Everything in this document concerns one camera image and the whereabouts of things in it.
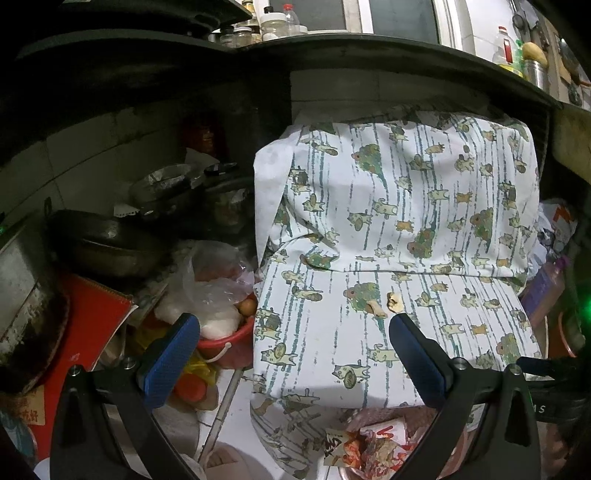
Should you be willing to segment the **red white wrapper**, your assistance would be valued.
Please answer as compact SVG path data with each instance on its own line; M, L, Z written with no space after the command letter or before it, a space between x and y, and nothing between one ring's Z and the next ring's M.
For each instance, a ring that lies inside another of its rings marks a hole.
M324 464L360 479L391 479L415 450L402 418L360 427L325 431Z

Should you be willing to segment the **pink plastic trash basket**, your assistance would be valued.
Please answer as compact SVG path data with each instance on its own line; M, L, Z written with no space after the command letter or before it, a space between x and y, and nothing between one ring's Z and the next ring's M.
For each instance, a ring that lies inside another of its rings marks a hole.
M474 432L479 426L484 407L478 405L472 408L468 422L458 440L458 443L446 465L444 466L439 479L456 472L464 461L468 448L470 447ZM346 432L356 433L363 439L363 449L369 449L369 432L377 426L396 427L398 430L403 426L406 438L402 439L399 433L394 433L394 441L408 452L414 450L422 441L429 427L433 423L437 411L435 409L420 406L394 409L360 409L355 411L348 425Z

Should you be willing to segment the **purple plastic bottle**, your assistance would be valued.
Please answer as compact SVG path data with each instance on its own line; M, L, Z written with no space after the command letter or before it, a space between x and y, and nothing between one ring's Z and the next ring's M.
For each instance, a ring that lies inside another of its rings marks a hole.
M521 298L533 329L538 328L565 290L564 270L570 265L567 256L545 263L530 282Z

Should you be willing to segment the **red cardboard box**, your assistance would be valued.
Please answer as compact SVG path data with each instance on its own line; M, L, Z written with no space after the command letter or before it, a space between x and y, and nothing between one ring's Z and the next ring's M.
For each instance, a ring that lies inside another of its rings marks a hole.
M78 276L64 280L60 289L68 300L64 334L49 369L24 397L19 412L35 440L38 460L50 455L57 404L68 370L74 365L93 370L113 335L136 309L131 297Z

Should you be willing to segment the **pink slipper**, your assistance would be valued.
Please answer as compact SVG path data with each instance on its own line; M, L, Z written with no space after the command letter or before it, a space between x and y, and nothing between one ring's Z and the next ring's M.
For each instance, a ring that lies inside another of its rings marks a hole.
M208 480L256 479L242 453L228 444L220 444L207 454L204 472Z

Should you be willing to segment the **red plastic bucket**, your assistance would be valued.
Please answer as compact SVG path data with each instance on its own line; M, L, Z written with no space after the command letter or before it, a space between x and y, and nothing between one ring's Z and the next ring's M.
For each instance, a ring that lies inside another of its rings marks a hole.
M239 308L242 306L245 306L245 312L250 313L250 316L243 318L235 333L219 340L200 338L197 343L197 351L201 357L221 369L246 369L252 365L256 296L250 294L238 304Z

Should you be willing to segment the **clear plastic bag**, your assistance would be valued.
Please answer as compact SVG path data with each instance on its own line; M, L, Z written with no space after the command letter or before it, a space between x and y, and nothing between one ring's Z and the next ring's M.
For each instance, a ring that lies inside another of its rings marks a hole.
M202 338L221 340L238 330L243 320L238 303L252 294L254 283L252 264L238 248L198 241L172 274L154 315L172 325L181 314L191 314Z

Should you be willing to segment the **cartoon cat print tablecloth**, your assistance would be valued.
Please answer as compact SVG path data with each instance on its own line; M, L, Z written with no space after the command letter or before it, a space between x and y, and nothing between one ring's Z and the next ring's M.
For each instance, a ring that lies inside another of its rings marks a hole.
M539 210L525 123L413 111L294 125L253 169L250 415L290 476L315 468L346 411L421 404L389 339L397 310L477 368L539 355L519 300Z

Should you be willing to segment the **steel utensil cup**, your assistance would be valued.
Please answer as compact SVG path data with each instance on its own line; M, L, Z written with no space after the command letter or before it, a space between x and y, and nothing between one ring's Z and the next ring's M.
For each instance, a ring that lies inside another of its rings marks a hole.
M536 60L525 59L523 61L523 75L529 83L543 90L545 93L550 93L547 66Z

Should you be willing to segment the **yellow-label oil bottle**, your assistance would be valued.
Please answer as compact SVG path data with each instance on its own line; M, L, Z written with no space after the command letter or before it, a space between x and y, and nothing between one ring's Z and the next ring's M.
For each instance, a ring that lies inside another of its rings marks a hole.
M519 50L515 42L511 39L505 27L499 26L497 37L495 39L495 49L492 57L492 62L511 72L522 77L520 60L517 56Z

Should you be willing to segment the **white-lid jar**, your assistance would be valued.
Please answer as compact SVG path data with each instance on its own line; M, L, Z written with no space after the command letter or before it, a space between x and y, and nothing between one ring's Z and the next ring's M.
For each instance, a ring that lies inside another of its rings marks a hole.
M288 36L287 16L283 12L274 11L273 6L263 8L263 15L259 17L259 27L263 42Z

